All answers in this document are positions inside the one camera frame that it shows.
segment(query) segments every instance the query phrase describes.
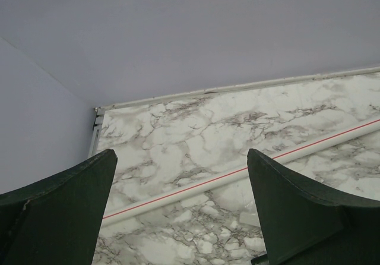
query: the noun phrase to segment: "wall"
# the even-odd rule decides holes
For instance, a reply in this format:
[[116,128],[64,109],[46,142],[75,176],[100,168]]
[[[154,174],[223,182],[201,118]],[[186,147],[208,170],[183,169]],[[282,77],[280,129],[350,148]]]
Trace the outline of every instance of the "wall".
[[0,194],[86,160],[94,110],[0,39]]
[[0,0],[0,35],[93,106],[379,65],[380,0]]

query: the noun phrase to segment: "red line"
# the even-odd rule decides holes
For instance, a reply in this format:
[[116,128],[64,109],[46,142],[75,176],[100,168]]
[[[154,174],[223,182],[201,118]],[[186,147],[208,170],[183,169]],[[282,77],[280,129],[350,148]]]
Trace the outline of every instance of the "red line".
[[[368,125],[374,124],[374,123],[379,122],[379,121],[380,121],[380,119],[377,119],[376,121],[368,122],[367,124],[363,124],[363,125],[361,125],[361,126],[359,126],[359,127],[352,128],[352,129],[350,129],[350,130],[347,130],[347,131],[344,131],[344,132],[338,133],[338,134],[336,134],[336,135],[333,135],[333,136],[327,137],[327,138],[322,139],[322,140],[319,140],[319,141],[317,141],[317,142],[314,142],[314,143],[311,143],[311,144],[305,145],[305,146],[303,146],[303,147],[300,147],[300,148],[294,149],[294,150],[292,150],[292,151],[289,151],[289,152],[283,153],[283,154],[281,154],[281,155],[278,155],[278,156],[276,156],[276,157],[273,157],[273,159],[276,159],[276,158],[279,158],[279,157],[282,157],[282,156],[285,156],[285,155],[291,154],[291,153],[293,153],[293,152],[299,151],[299,150],[304,149],[304,148],[307,148],[307,147],[309,147],[309,146],[313,146],[313,145],[318,144],[318,143],[321,143],[321,142],[323,142],[323,141],[326,141],[326,140],[332,139],[332,138],[334,138],[334,137],[338,137],[338,136],[340,136],[340,135],[342,135],[342,134],[346,134],[346,133],[349,133],[349,132],[351,132],[351,131],[358,130],[359,128],[366,127],[366,126],[368,126]],[[160,198],[157,198],[157,199],[155,199],[155,200],[148,201],[148,202],[146,202],[146,203],[144,203],[144,204],[139,204],[138,206],[130,207],[130,208],[126,209],[126,210],[122,210],[121,212],[117,212],[117,213],[114,213],[114,214],[110,214],[110,215],[108,215],[108,216],[103,217],[103,219],[107,219],[108,217],[116,216],[117,214],[125,213],[125,212],[128,212],[128,211],[130,211],[130,210],[137,209],[138,207],[142,207],[142,206],[145,206],[145,205],[147,205],[147,204],[151,204],[151,203],[153,203],[153,202],[155,202],[155,201],[159,201],[159,200],[162,200],[162,199],[164,199],[164,198],[168,198],[168,197],[171,197],[171,196],[173,196],[173,195],[176,195],[176,194],[179,194],[179,193],[182,193],[182,192],[185,192],[185,191],[188,191],[188,190],[194,189],[194,188],[196,188],[196,187],[199,187],[199,186],[202,186],[202,185],[208,184],[208,183],[210,183],[210,182],[213,182],[213,181],[216,181],[216,180],[222,179],[222,178],[224,178],[224,177],[227,177],[227,176],[233,175],[233,174],[235,174],[235,173],[238,173],[238,172],[244,171],[244,170],[247,169],[247,168],[248,168],[248,167],[245,167],[245,168],[242,168],[242,169],[236,170],[236,171],[234,171],[234,172],[231,172],[231,173],[225,174],[225,175],[223,175],[223,176],[220,176],[220,177],[217,177],[217,178],[214,178],[214,179],[211,179],[211,180],[205,181],[205,182],[203,182],[203,183],[200,183],[200,184],[197,184],[197,185],[191,186],[191,187],[189,187],[189,188],[186,188],[186,189],[180,190],[180,191],[178,191],[178,192],[175,192],[175,193],[172,193],[172,194],[169,194],[169,195],[165,195],[164,197],[160,197]]]

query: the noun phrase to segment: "white marble tabletop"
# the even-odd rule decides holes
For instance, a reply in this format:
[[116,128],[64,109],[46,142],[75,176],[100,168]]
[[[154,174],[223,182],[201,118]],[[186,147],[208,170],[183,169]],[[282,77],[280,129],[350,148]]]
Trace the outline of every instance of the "white marble tabletop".
[[[309,81],[107,111],[98,151],[118,167],[106,212],[246,166],[380,113],[380,74]],[[331,187],[380,200],[380,132],[287,164]],[[250,264],[260,228],[239,223],[247,179],[102,228],[94,264]]]

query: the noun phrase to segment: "white tube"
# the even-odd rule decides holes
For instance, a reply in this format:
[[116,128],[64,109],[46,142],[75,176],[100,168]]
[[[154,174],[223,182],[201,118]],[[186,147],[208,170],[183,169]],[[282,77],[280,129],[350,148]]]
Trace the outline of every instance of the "white tube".
[[[367,119],[359,124],[345,128],[340,131],[334,131],[330,134],[318,137],[312,141],[299,144],[285,151],[278,152],[272,156],[278,163],[284,164],[298,158],[310,155],[323,149],[335,146],[348,140],[360,137],[365,134],[380,130],[380,116]],[[122,220],[128,219],[135,215],[145,213],[149,210],[157,209],[167,204],[183,200],[205,191],[217,188],[248,177],[247,168],[223,172],[207,179],[199,180],[195,183],[176,188],[169,192],[156,195],[148,200],[139,201],[119,209],[114,212],[105,214],[103,217],[102,227]]]

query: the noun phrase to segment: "white pipe with red stripe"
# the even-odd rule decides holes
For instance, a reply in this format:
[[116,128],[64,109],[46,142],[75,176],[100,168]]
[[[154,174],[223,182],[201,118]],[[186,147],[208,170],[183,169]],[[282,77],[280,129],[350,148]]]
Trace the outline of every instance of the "white pipe with red stripe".
[[[367,119],[347,127],[346,129],[332,132],[330,134],[318,137],[312,141],[299,144],[285,151],[278,152],[272,156],[278,163],[284,164],[298,158],[310,155],[323,149],[335,146],[348,140],[360,137],[365,134],[380,130],[380,116],[372,119]],[[248,177],[247,168],[223,172],[218,175],[211,176],[207,179],[199,180],[195,183],[176,188],[169,192],[156,195],[148,200],[139,201],[130,204],[124,209],[119,209],[114,212],[106,213],[103,217],[102,227],[120,222],[130,217],[145,213],[149,210],[163,207],[167,204],[183,200],[194,195],[203,193],[208,190],[244,179]]]

